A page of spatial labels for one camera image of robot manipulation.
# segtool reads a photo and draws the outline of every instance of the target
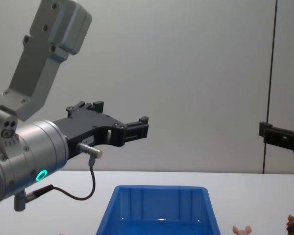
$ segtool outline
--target white tabletop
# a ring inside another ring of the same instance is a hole
[[[95,235],[114,187],[118,185],[202,186],[208,189],[223,235],[233,225],[251,225],[255,235],[286,235],[294,215],[294,175],[95,172],[97,188],[88,201],[75,201],[52,191],[14,212],[13,197],[0,203],[0,235]],[[26,191],[53,184],[86,196],[91,190],[87,171],[60,171]]]

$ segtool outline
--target pink toy pig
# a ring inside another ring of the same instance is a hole
[[[238,230],[237,227],[233,226],[233,232],[237,235],[248,235],[251,233],[251,227],[247,226],[245,230]]]

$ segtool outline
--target robotic arm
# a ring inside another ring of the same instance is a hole
[[[68,116],[55,122],[18,126],[43,107],[60,64],[79,52],[91,20],[74,0],[42,0],[11,84],[0,95],[0,201],[15,195],[16,211],[34,199],[26,196],[26,187],[74,156],[89,154],[92,170],[102,155],[94,146],[147,137],[147,117],[122,123],[102,113],[102,101],[68,107]]]

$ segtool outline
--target green led ring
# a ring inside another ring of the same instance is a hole
[[[39,172],[39,174],[36,177],[36,181],[41,181],[42,179],[44,179],[47,176],[48,172],[47,170],[42,170],[41,172]]]

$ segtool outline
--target gray metal cylinder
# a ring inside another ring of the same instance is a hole
[[[65,136],[50,121],[16,130],[0,150],[0,201],[62,168],[69,156]]]

